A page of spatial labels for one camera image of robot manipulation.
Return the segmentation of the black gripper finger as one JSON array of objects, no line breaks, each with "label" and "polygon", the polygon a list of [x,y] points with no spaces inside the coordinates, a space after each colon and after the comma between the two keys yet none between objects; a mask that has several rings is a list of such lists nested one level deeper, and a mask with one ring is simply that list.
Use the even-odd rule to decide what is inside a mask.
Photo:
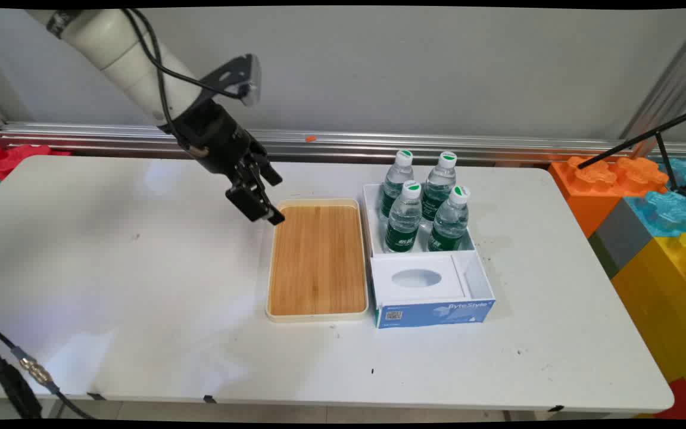
[{"label": "black gripper finger", "polygon": [[262,154],[254,154],[254,160],[260,171],[260,175],[271,186],[276,186],[282,182],[282,177],[275,171],[267,156]]},{"label": "black gripper finger", "polygon": [[263,219],[274,226],[280,225],[285,220],[284,214],[270,201],[262,179],[256,163],[239,163],[225,196],[250,222]]}]

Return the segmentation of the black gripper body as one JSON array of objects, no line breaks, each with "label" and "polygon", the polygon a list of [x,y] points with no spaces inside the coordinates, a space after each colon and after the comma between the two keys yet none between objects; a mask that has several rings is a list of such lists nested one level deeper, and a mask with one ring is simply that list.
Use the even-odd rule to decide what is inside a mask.
[{"label": "black gripper body", "polygon": [[207,171],[236,177],[241,165],[269,171],[269,154],[234,117],[210,98],[199,98],[168,125],[180,146]]}]

